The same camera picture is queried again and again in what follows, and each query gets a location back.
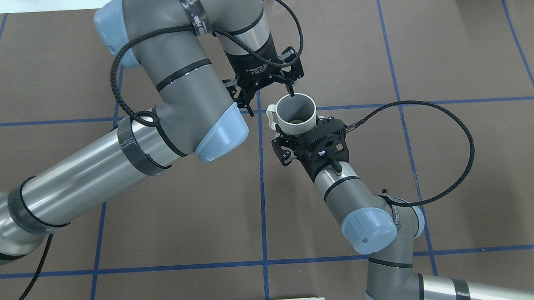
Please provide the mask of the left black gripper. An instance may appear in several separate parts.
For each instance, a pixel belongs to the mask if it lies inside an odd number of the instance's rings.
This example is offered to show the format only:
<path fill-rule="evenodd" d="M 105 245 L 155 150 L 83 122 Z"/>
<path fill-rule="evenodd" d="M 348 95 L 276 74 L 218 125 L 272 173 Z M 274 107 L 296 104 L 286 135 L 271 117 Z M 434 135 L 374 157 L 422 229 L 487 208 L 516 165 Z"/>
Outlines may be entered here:
<path fill-rule="evenodd" d="M 290 97 L 295 96 L 293 89 L 295 81 L 304 76 L 301 60 L 291 65 L 290 71 L 284 71 L 281 68 L 269 66 L 268 63 L 263 63 L 249 53 L 247 55 L 234 55 L 227 51 L 224 52 L 231 67 L 235 71 L 236 79 L 238 79 L 237 85 L 240 88 L 239 94 L 233 98 L 233 101 L 238 104 L 238 108 L 246 110 L 251 117 L 255 117 L 255 113 L 251 107 L 251 101 L 254 99 L 255 93 L 274 82 L 285 84 L 285 88 Z M 291 62 L 294 60 L 294 57 L 297 57 L 297 53 L 295 52 L 291 56 L 280 60 L 271 33 L 267 42 L 260 49 L 256 50 L 255 53 L 273 63 Z"/>

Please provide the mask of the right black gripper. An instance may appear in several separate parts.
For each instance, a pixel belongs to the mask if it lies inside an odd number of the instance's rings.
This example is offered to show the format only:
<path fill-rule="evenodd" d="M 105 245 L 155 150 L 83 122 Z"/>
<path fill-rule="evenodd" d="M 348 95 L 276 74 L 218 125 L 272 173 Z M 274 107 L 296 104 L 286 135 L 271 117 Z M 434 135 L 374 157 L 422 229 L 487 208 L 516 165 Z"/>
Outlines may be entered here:
<path fill-rule="evenodd" d="M 349 161 L 346 129 L 340 119 L 319 118 L 314 129 L 300 135 L 277 132 L 271 146 L 282 166 L 289 166 L 296 159 L 315 181 L 319 172 L 329 165 L 337 175 L 343 172 L 341 162 Z"/>

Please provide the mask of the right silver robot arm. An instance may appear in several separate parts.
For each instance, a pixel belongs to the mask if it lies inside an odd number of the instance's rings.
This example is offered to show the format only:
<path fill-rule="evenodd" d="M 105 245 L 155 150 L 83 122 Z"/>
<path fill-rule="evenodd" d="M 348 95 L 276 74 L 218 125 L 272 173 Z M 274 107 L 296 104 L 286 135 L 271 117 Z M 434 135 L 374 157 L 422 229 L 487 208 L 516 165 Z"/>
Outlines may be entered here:
<path fill-rule="evenodd" d="M 344 237 L 367 255 L 365 300 L 534 300 L 534 292 L 415 273 L 413 242 L 424 231 L 424 215 L 366 187 L 350 166 L 343 121 L 312 116 L 269 124 L 278 134 L 272 145 L 280 162 L 303 165 Z"/>

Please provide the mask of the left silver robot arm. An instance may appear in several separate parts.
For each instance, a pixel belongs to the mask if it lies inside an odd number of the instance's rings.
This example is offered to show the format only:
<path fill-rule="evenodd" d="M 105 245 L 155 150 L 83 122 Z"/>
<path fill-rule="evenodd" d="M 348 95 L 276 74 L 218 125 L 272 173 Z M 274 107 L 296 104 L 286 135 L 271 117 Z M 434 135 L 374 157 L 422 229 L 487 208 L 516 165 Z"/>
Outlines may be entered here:
<path fill-rule="evenodd" d="M 110 87 L 127 117 L 0 193 L 0 265 L 189 154 L 209 162 L 241 145 L 241 110 L 251 111 L 255 93 L 303 76 L 301 52 L 276 52 L 263 2 L 111 0 L 98 9 L 95 27 L 114 56 Z"/>

